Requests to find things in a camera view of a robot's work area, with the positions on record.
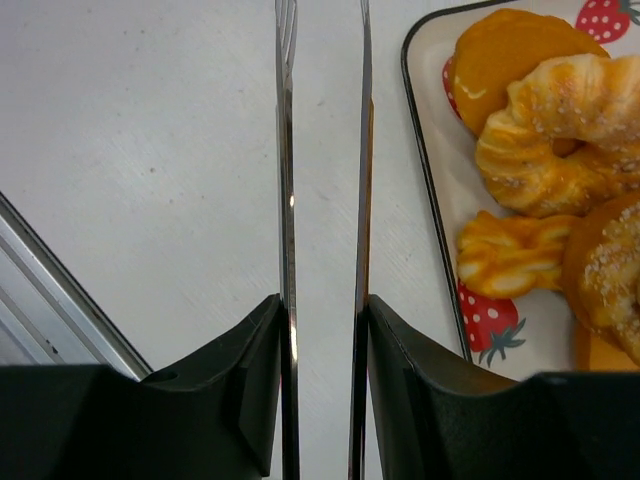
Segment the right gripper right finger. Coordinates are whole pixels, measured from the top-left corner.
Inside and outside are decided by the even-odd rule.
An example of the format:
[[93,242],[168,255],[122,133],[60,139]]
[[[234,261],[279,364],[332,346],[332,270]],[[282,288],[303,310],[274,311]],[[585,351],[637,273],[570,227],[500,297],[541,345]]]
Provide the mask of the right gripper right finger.
[[473,365],[369,302],[369,378],[387,479],[635,479],[639,377]]

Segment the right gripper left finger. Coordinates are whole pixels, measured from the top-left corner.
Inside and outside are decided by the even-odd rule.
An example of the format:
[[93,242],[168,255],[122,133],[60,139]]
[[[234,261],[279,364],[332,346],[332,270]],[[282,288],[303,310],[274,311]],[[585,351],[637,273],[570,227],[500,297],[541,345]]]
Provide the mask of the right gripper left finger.
[[105,365],[1,371],[5,479],[261,479],[280,381],[277,296],[132,380]]

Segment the long orange fake baguette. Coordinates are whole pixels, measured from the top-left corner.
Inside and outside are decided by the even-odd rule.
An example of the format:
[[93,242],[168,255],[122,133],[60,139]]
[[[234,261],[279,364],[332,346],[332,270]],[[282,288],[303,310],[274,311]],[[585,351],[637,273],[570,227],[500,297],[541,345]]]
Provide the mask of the long orange fake baguette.
[[575,368],[580,371],[639,371],[639,367],[623,351],[590,333],[580,323],[574,327],[573,351]]

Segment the twisted fake bread stick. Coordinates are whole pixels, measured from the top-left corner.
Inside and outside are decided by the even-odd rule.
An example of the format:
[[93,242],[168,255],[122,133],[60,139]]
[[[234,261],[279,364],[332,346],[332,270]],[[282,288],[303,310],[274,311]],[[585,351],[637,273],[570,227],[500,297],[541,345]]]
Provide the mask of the twisted fake bread stick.
[[579,222],[571,215],[498,218],[481,210],[457,236],[458,279],[488,298],[558,291],[568,237]]

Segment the small seeded fake bagel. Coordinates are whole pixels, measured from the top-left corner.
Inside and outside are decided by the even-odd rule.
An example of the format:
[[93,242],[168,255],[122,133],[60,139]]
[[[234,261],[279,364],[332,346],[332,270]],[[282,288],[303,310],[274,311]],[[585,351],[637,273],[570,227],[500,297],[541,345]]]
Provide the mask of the small seeded fake bagel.
[[639,194],[597,206],[571,230],[562,292],[590,334],[639,363]]

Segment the ring shaped fake doughnut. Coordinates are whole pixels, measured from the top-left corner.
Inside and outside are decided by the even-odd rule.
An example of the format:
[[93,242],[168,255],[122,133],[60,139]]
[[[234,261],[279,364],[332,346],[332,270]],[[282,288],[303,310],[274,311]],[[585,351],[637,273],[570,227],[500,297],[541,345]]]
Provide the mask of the ring shaped fake doughnut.
[[638,190],[638,56],[548,59],[507,95],[475,149],[500,206],[536,218],[584,215]]

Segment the round orange fake bread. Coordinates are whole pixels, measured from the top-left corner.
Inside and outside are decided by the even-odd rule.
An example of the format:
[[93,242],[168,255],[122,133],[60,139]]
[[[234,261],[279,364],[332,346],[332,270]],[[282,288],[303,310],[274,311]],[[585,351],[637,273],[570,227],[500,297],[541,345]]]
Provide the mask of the round orange fake bread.
[[463,124],[480,135],[487,118],[507,105],[506,89],[555,57],[609,53],[588,34],[555,16],[499,9],[458,38],[442,80]]

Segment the metal tongs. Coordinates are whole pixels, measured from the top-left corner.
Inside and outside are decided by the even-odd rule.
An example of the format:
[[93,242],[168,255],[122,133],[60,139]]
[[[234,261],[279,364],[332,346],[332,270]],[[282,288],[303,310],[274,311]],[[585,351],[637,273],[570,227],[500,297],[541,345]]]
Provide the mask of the metal tongs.
[[365,1],[279,1],[282,474],[365,475],[372,42]]

